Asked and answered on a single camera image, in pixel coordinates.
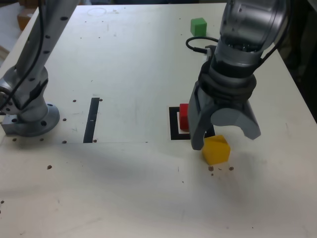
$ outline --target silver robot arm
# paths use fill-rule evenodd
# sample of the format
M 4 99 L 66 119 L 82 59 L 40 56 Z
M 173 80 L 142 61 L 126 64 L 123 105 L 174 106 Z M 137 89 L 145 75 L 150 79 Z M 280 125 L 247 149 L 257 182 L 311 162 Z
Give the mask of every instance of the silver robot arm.
M 217 47 L 202 66 L 188 109 L 191 144 L 201 150 L 212 125 L 235 125 L 255 139 L 260 128 L 248 102 L 254 71 L 276 39 L 287 15 L 286 0 L 229 0 Z
M 49 77 L 44 65 L 79 0 L 46 0 L 16 65 L 0 79 L 2 127 L 7 135 L 37 136 L 59 121 L 56 106 L 43 98 Z

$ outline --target white table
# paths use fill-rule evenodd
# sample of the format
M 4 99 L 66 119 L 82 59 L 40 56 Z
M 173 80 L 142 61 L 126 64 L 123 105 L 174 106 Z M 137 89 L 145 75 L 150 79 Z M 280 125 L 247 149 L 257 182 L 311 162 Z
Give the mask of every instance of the white table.
M 190 141 L 170 140 L 168 107 L 189 101 L 203 63 L 185 46 L 190 20 L 218 38 L 224 6 L 76 8 L 46 64 L 45 98 L 67 121 L 16 142 L 0 132 L 1 237 L 317 236 L 317 126 L 278 53 L 255 72 L 261 137 L 216 127 L 232 151 L 213 177 Z M 83 144 L 92 97 L 98 142 Z

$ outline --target cardboard box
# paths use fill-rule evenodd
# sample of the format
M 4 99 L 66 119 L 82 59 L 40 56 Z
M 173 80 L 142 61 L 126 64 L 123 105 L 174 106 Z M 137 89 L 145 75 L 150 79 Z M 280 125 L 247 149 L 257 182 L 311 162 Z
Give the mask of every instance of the cardboard box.
M 18 18 L 18 23 L 19 23 L 19 27 L 21 31 L 23 31 L 26 25 L 29 23 L 34 12 L 35 12 L 35 9 L 25 8 L 20 12 L 20 14 L 18 14 L 17 18 Z

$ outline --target block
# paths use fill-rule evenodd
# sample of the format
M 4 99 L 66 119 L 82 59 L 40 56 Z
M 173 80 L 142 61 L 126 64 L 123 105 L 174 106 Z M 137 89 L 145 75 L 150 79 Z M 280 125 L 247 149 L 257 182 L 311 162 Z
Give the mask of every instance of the block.
M 190 31 L 193 36 L 206 36 L 207 22 L 203 18 L 192 19 L 190 22 Z
M 21 31 L 24 30 L 24 28 L 26 27 L 26 25 L 29 23 L 29 21 L 31 20 L 31 17 L 33 16 L 34 12 L 36 9 L 28 9 L 25 8 L 23 9 L 17 16 L 18 18 L 18 24 L 19 27 L 21 29 Z
M 230 146 L 222 135 L 215 135 L 205 138 L 202 153 L 206 162 L 212 166 L 228 161 Z
M 179 105 L 179 128 L 183 131 L 189 130 L 187 111 L 188 111 L 187 103 L 183 103 Z

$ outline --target black cable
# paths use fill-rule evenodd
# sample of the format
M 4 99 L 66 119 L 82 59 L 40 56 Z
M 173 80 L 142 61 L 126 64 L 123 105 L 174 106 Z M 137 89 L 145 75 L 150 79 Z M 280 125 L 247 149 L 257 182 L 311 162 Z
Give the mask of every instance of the black cable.
M 287 36 L 289 29 L 291 27 L 291 23 L 293 21 L 293 17 L 294 17 L 294 7 L 293 7 L 293 0 L 289 0 L 289 5 L 290 5 L 290 16 L 287 22 L 287 25 L 285 27 L 285 30 L 281 36 L 281 38 L 279 39 L 279 41 L 276 43 L 276 45 L 272 48 L 272 50 L 270 50 L 263 59 L 261 59 L 261 62 L 259 64 L 258 67 L 260 67 L 273 53 L 276 49 L 278 49 L 280 47 L 280 45 L 283 43 L 285 37 Z
M 203 54 L 207 54 L 207 49 L 203 49 L 203 48 L 198 48 L 198 47 L 192 47 L 190 46 L 188 43 L 192 40 L 195 39 L 205 39 L 205 40 L 210 40 L 210 41 L 214 41 L 214 42 L 218 42 L 218 39 L 214 38 L 214 37 L 209 37 L 209 36 L 194 36 L 191 37 L 189 39 L 187 39 L 186 41 L 186 46 L 188 48 L 190 48 L 191 50 L 195 51 L 195 52 L 199 52 L 199 53 L 203 53 Z
M 39 17 L 40 17 L 40 44 L 39 44 L 39 48 L 38 51 L 35 55 L 35 58 L 31 64 L 31 66 L 29 67 L 29 69 L 26 71 L 26 73 L 23 75 L 23 77 L 20 79 L 20 81 L 16 84 L 16 86 L 14 87 L 14 89 L 11 91 L 11 93 L 9 94 L 7 100 L 0 106 L 0 111 L 10 102 L 11 98 L 14 96 L 15 92 L 18 90 L 18 88 L 20 87 L 20 85 L 24 82 L 24 80 L 29 76 L 30 72 L 33 70 L 36 62 L 39 59 L 39 56 L 41 54 L 42 51 L 42 46 L 43 46 L 43 41 L 44 41 L 44 21 L 43 21 L 43 12 L 42 12 L 42 3 L 41 0 L 38 0 L 38 7 L 39 7 Z

